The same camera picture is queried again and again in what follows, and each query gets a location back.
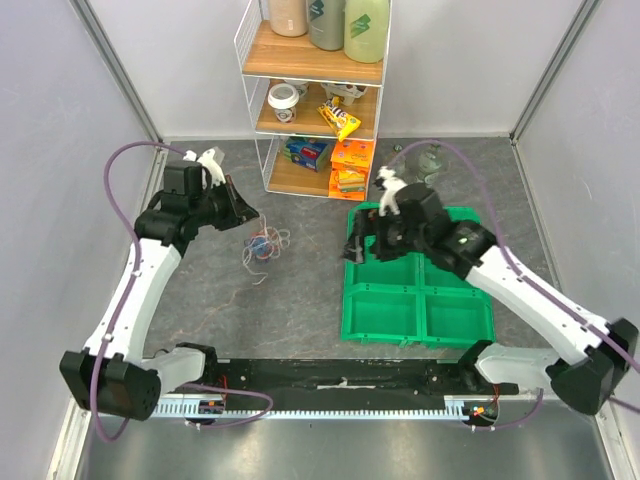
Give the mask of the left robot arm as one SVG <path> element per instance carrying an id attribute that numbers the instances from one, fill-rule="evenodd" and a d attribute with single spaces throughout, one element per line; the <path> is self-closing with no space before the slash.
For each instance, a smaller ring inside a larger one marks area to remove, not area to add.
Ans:
<path id="1" fill-rule="evenodd" d="M 180 343 L 143 356 L 151 320 L 168 280 L 203 227 L 218 231 L 258 218 L 211 152 L 166 164 L 163 188 L 137 218 L 127 265 L 99 325 L 59 369 L 77 404 L 99 413 L 146 420 L 161 395 L 188 384 L 208 393 L 219 382 L 211 347 Z"/>

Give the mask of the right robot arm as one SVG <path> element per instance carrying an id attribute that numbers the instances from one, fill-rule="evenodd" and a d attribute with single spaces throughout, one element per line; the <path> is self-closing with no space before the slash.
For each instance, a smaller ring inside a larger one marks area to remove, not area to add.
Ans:
<path id="1" fill-rule="evenodd" d="M 500 245 L 490 230 L 453 219 L 426 185 L 388 179 L 382 189 L 379 206 L 356 213 L 345 260 L 362 264 L 368 255 L 385 262 L 421 254 L 498 300 L 549 345 L 531 349 L 477 342 L 457 371 L 465 391 L 477 394 L 491 384 L 509 383 L 550 391 L 573 410 L 595 415 L 629 370 L 637 368 L 639 331 L 630 321 L 608 321 L 568 299 Z"/>

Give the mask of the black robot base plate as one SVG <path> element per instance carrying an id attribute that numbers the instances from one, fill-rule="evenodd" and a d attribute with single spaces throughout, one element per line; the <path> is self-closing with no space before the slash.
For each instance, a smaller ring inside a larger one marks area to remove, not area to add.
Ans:
<path id="1" fill-rule="evenodd" d="M 454 396 L 519 392 L 510 383 L 494 386 L 457 362 L 432 359 L 218 359 L 205 366 L 202 381 L 263 392 L 348 387 Z"/>

